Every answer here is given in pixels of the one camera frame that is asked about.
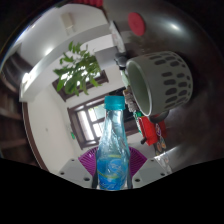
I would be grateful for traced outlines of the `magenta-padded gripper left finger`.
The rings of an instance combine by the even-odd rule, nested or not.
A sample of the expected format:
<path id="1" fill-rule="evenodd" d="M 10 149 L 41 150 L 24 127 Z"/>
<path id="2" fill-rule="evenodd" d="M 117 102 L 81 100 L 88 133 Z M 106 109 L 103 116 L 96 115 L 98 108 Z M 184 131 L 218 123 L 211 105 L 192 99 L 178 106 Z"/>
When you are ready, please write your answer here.
<path id="1" fill-rule="evenodd" d="M 98 185 L 96 151 L 97 147 L 94 147 L 77 159 L 69 159 L 58 176 L 81 187 L 96 189 Z"/>

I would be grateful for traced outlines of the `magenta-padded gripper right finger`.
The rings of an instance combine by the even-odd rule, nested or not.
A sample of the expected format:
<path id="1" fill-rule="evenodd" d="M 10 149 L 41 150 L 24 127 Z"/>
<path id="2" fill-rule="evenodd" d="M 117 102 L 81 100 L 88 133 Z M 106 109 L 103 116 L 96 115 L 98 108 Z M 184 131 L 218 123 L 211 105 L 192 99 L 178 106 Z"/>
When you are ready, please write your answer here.
<path id="1" fill-rule="evenodd" d="M 140 188 L 167 175 L 158 160 L 147 158 L 137 149 L 130 147 L 128 188 Z"/>

